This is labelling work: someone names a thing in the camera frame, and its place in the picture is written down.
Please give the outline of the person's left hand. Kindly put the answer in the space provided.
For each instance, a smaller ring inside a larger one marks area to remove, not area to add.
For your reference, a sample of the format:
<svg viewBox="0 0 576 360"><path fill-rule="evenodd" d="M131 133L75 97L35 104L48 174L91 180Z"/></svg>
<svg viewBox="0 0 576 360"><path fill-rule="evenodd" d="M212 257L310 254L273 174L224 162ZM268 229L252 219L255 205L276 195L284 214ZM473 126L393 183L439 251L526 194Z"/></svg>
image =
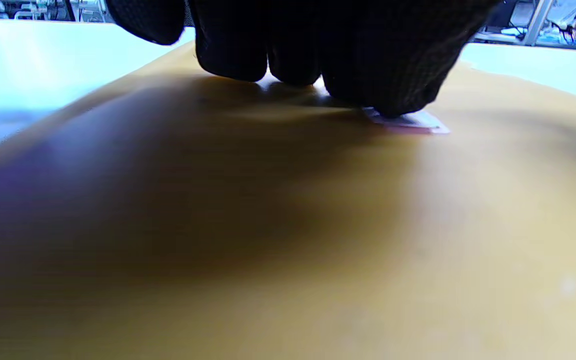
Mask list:
<svg viewBox="0 0 576 360"><path fill-rule="evenodd" d="M195 30L199 66L330 96L384 117L434 102L496 0L108 0L114 22L162 46Z"/></svg>

